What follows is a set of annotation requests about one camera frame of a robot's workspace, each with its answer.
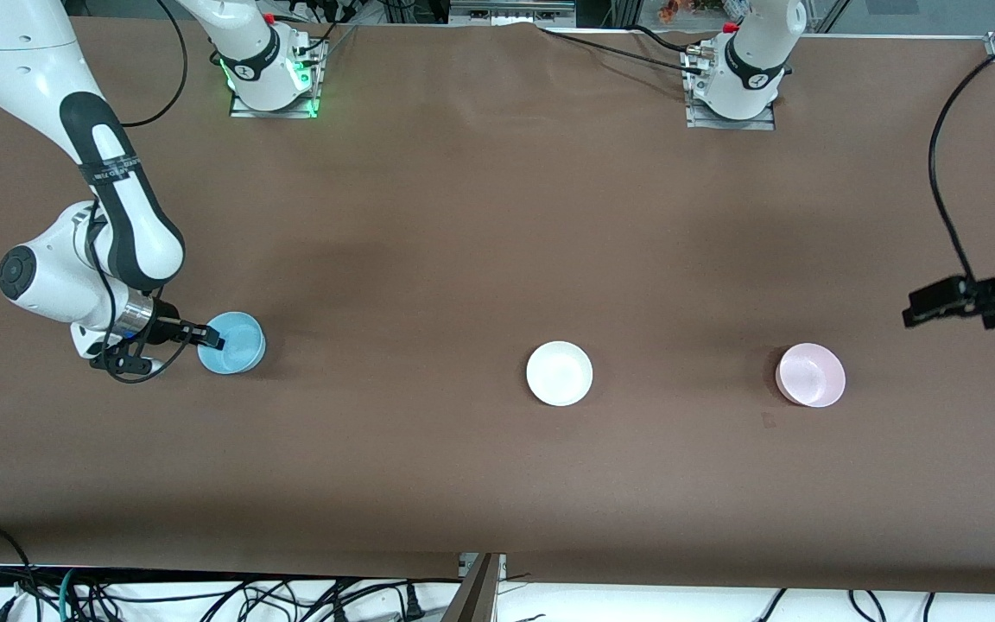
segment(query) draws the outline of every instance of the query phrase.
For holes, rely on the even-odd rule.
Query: brown table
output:
[[[122,118],[166,102],[169,24],[76,25]],[[251,312],[268,357],[115,385],[0,295],[0,526],[36,562],[995,591],[995,331],[900,318],[957,271],[925,152],[982,44],[802,40],[777,131],[724,133],[529,25],[362,28],[320,118],[229,119],[186,31],[131,131],[187,238],[166,298]],[[940,167],[988,276],[995,67]],[[0,111],[0,256],[87,196]],[[569,409],[523,379],[553,339],[595,366]],[[771,393],[801,341],[845,363],[830,409]]]

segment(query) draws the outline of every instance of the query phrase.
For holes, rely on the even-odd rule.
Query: teal cable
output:
[[[60,582],[60,622],[67,622],[67,588],[72,582],[72,574],[75,574],[74,568],[64,572],[64,580]]]

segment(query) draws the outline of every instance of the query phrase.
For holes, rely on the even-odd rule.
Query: table surface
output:
[[[169,24],[76,29],[119,117],[167,101]],[[35,562],[995,591],[995,331],[900,318],[957,271],[924,163],[982,44],[802,40],[777,130],[726,133],[530,25],[361,28],[320,118],[229,119],[185,30],[181,101],[130,134],[186,236],[165,298],[254,314],[268,355],[121,386],[0,295],[0,526]],[[940,177],[988,276],[995,67]],[[87,196],[0,111],[0,258]],[[556,339],[595,369],[568,409],[523,378]],[[830,409],[771,390],[802,341],[845,364]]]

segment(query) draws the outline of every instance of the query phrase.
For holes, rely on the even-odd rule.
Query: black joint cap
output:
[[[36,255],[27,245],[16,245],[0,261],[0,290],[11,300],[25,294],[36,275]]]

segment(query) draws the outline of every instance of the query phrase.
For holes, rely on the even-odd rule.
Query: light blue bowl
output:
[[[198,346],[198,360],[216,374],[239,374],[251,370],[268,351],[268,339],[260,323],[241,311],[229,311],[207,322],[225,340],[224,350]]]

